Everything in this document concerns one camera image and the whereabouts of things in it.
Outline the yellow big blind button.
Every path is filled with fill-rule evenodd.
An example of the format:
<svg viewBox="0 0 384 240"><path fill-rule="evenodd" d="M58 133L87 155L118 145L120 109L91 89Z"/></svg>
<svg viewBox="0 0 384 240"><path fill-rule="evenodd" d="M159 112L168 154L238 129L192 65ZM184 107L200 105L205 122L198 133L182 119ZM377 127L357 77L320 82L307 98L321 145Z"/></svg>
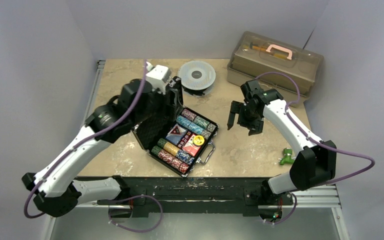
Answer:
<svg viewBox="0 0 384 240"><path fill-rule="evenodd" d="M202 146L205 143L205 138L202 135L196 135L193 137L193 144L196 146Z"/></svg>

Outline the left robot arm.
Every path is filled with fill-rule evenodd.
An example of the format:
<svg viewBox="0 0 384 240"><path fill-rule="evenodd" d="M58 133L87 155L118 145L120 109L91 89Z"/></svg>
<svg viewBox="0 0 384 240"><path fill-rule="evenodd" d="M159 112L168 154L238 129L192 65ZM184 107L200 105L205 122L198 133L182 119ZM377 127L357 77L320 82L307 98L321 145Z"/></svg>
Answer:
<svg viewBox="0 0 384 240"><path fill-rule="evenodd" d="M79 204L129 199L129 187L120 176L78 177L99 153L114 144L135 126L156 120L161 126L173 121L183 108L179 77L169 78L161 90L147 80L133 79L121 92L97 107L85 120L79 133L66 149L43 170L22 176L29 190L28 202L34 202L40 215L60 217Z"/></svg>

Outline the red triangular all-in marker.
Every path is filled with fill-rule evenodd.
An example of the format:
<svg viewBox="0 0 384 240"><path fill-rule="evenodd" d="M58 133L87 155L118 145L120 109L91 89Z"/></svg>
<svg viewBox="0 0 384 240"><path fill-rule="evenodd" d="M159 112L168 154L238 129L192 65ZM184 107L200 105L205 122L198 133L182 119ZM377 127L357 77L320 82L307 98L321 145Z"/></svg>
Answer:
<svg viewBox="0 0 384 240"><path fill-rule="evenodd" d="M185 133L186 133L186 129L179 126L178 124L176 124L173 129L171 130L171 134L172 135L176 135L176 136L183 136Z"/></svg>

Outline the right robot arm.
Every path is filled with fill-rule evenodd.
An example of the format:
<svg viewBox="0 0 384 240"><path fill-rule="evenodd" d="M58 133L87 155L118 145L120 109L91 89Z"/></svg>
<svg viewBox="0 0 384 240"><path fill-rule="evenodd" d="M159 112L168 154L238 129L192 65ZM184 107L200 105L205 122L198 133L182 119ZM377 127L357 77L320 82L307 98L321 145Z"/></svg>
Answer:
<svg viewBox="0 0 384 240"><path fill-rule="evenodd" d="M262 133L264 120L269 120L286 139L296 154L289 170L264 180L260 196L268 204L280 195L304 191L332 180L336 174L336 145L314 135L288 108L287 102L276 89L263 90L258 80L249 80L241 85L243 102L232 101L227 128L238 124L249 130L250 136Z"/></svg>

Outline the black poker set case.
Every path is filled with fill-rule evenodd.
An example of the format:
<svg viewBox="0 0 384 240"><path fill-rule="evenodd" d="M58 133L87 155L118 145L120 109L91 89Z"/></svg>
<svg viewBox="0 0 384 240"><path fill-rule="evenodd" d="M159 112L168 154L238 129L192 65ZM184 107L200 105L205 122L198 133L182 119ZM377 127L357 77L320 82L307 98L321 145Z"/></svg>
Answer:
<svg viewBox="0 0 384 240"><path fill-rule="evenodd" d="M215 147L218 124L183 105L181 78L168 82L167 107L133 128L133 134L143 150L153 159L185 178L202 159L207 146Z"/></svg>

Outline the blue playing card deck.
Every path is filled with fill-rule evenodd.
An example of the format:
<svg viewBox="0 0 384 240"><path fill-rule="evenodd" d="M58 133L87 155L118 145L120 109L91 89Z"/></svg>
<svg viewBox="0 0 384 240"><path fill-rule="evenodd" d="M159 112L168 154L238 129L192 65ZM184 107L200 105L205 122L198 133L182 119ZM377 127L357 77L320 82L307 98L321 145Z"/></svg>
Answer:
<svg viewBox="0 0 384 240"><path fill-rule="evenodd" d="M166 139L167 141L169 141L170 143L172 143L172 144L174 144L174 145L177 145L178 142L181 140L181 138L182 138L183 136L180 136L180 135L173 135L173 134L171 134L171 131L172 131L173 127L172 127L172 128L170 129L170 131L167 133L165 139Z"/></svg>

